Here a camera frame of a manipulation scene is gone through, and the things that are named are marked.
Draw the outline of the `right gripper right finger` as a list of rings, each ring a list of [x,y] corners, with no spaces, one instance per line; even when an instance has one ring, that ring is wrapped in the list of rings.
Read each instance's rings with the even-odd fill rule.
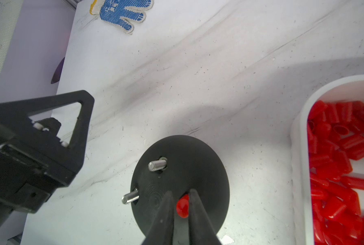
[[[189,191],[188,223],[190,245],[221,245],[195,189]]]

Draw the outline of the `red sleeve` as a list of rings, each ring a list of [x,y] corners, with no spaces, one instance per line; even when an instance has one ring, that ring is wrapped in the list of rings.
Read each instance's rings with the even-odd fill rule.
[[[189,195],[183,195],[176,204],[176,212],[179,217],[187,218],[189,216]]]

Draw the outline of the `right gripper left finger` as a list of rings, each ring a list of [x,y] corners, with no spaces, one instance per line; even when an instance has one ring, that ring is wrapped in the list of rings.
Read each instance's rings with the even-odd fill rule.
[[[173,194],[171,191],[167,191],[142,245],[173,244],[174,212]]]

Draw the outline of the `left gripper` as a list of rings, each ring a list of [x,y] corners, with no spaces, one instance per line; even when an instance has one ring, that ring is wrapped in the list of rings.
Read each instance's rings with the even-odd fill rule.
[[[85,90],[0,103],[0,212],[36,213],[72,183],[93,107]]]

